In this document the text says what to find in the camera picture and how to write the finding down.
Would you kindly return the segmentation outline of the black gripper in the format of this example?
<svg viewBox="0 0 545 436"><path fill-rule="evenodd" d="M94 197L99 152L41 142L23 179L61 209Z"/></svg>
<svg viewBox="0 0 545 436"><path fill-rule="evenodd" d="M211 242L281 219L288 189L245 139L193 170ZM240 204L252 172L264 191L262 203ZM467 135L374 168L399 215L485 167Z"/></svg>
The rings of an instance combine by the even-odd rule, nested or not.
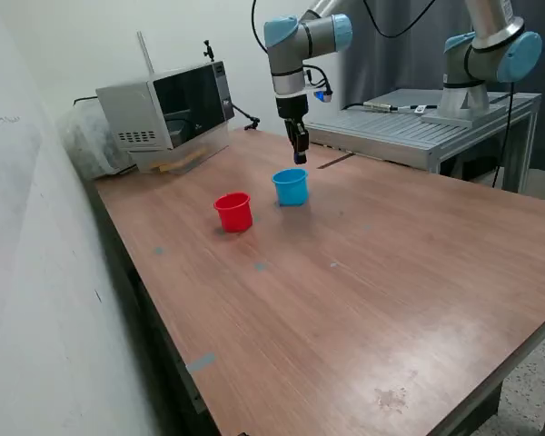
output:
<svg viewBox="0 0 545 436"><path fill-rule="evenodd" d="M277 96L275 100L278 115L284 120L288 138L293 146L294 163L306 164L309 133L302 122L302 118L309 112L307 95L297 94L291 97Z"/></svg>

